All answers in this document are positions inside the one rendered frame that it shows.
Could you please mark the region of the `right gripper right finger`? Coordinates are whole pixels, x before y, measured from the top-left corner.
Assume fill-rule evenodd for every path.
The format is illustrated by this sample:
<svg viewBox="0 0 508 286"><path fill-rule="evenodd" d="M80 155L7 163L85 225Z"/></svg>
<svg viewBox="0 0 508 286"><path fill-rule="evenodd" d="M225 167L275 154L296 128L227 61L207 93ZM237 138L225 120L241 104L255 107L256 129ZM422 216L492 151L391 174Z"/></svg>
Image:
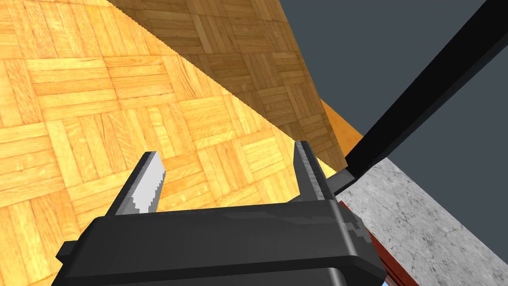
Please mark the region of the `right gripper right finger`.
<svg viewBox="0 0 508 286"><path fill-rule="evenodd" d="M293 167L300 193L289 202L337 201L318 159L307 141L295 142Z"/></svg>

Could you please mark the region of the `black straight bar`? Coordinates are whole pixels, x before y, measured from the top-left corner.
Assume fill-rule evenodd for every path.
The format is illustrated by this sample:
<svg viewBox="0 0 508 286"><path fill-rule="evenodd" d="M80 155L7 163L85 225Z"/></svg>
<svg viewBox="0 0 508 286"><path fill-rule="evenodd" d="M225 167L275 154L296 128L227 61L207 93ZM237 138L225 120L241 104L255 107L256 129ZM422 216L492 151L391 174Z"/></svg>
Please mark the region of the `black straight bar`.
<svg viewBox="0 0 508 286"><path fill-rule="evenodd" d="M508 0L485 0L347 154L355 180L394 151L508 46Z"/></svg>

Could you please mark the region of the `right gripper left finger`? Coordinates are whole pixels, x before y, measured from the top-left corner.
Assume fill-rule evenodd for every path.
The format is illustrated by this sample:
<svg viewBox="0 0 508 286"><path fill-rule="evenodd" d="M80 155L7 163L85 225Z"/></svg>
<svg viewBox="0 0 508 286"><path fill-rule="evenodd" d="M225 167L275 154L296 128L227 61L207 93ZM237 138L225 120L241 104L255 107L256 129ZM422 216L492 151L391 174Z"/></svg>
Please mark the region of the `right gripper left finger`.
<svg viewBox="0 0 508 286"><path fill-rule="evenodd" d="M166 171L157 151L147 151L115 197L106 215L145 214L156 211Z"/></svg>

